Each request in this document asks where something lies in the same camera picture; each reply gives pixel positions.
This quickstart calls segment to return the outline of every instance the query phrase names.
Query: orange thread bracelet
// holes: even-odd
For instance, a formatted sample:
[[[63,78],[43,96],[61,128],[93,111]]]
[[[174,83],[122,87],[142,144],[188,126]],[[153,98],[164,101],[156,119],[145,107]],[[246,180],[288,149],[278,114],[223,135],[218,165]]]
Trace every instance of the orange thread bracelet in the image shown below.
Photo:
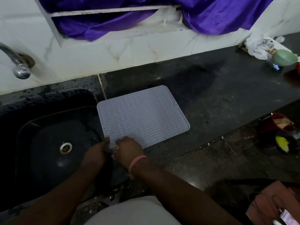
[[[129,171],[130,174],[131,174],[131,170],[132,170],[133,166],[137,163],[137,161],[139,161],[140,159],[143,159],[143,158],[147,159],[147,156],[145,156],[145,155],[140,155],[140,156],[136,157],[136,158],[131,162],[131,164],[130,164],[130,166],[129,166],[129,168],[128,168],[128,171]]]

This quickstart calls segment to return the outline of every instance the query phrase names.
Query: person's left arm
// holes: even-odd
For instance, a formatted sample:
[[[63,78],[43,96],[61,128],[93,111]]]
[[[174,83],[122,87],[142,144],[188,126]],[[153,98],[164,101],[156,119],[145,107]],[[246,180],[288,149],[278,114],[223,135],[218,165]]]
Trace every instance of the person's left arm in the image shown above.
[[[69,224],[75,209],[106,161],[105,141],[91,147],[84,155],[80,168],[66,181],[55,187],[7,225]]]

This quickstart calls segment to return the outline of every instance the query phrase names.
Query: person's right hand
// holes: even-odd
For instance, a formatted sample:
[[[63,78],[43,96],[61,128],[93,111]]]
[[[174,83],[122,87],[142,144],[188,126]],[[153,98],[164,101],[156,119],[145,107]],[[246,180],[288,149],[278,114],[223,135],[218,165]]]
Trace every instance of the person's right hand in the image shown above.
[[[121,140],[117,140],[118,148],[115,149],[115,158],[126,169],[129,168],[131,162],[138,156],[144,155],[142,146],[135,139],[128,136]]]

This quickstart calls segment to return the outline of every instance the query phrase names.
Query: gray silicone mat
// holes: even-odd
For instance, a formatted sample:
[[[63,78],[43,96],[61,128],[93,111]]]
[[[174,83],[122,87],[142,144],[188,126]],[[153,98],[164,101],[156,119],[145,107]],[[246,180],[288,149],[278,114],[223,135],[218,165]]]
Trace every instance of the gray silicone mat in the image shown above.
[[[146,148],[190,129],[164,85],[101,101],[97,110],[111,144],[129,136]]]

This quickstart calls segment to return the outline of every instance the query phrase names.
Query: person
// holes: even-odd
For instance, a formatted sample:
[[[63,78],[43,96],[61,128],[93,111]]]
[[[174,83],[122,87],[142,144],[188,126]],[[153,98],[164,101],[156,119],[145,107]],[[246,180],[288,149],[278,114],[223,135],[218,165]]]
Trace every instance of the person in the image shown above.
[[[102,143],[91,147],[85,153],[80,168],[72,176],[7,225],[70,224],[84,192],[106,162],[103,149],[109,141],[109,137],[106,137]],[[141,145],[134,139],[124,137],[116,144],[118,148],[115,150],[115,158],[126,169],[130,169],[131,175],[147,184],[158,200],[142,197],[107,207],[95,214],[86,225],[241,224],[200,189],[152,166],[143,156]]]

